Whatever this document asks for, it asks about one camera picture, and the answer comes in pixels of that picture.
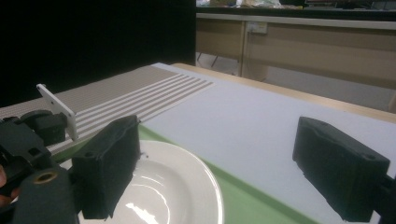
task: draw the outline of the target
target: white table surface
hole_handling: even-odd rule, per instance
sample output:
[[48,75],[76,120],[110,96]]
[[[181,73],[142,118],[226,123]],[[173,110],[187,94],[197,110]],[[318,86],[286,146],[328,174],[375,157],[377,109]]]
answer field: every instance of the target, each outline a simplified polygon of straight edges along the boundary
[[[345,222],[291,158],[298,119],[320,119],[391,160],[396,174],[396,123],[319,105],[161,63],[155,66],[213,81],[143,123],[152,131],[320,223]],[[378,222],[374,214],[371,223]]]

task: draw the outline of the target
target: green mat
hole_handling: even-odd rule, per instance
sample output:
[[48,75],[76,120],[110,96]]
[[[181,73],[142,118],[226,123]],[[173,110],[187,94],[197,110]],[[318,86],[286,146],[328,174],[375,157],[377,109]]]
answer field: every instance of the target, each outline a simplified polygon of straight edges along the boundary
[[[141,140],[156,140],[173,143],[143,125],[139,126]],[[70,159],[71,155],[86,142],[58,153],[53,158],[57,161]],[[205,161],[215,175],[224,201],[224,220],[226,224],[255,224],[255,223],[317,223],[313,219],[280,203],[271,196],[253,188],[249,184],[222,171],[220,168]]]

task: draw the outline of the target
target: white plate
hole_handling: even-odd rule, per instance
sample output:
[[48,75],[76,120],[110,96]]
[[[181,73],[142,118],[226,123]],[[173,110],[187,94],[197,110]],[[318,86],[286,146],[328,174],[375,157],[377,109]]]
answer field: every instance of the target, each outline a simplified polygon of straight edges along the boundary
[[113,218],[80,223],[222,224],[219,185],[206,165],[189,151],[155,141],[140,141],[142,157]]

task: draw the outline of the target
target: electrical outlet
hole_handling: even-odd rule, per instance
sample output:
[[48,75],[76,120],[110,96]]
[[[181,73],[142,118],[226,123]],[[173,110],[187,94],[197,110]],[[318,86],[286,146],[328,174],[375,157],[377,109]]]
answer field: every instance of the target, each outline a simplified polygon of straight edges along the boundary
[[247,31],[255,34],[267,34],[268,23],[263,21],[248,21]]

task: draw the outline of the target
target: white ribbed board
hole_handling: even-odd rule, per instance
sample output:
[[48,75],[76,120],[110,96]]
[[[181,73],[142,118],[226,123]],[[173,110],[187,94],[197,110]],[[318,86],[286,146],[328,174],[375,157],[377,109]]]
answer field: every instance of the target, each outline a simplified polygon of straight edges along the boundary
[[[146,66],[56,95],[77,112],[79,142],[93,136],[114,119],[137,115],[144,122],[212,85],[213,82],[201,78]],[[48,109],[43,102],[36,99],[1,108],[0,118]],[[66,136],[64,142],[49,147],[49,150],[56,154],[74,144]]]

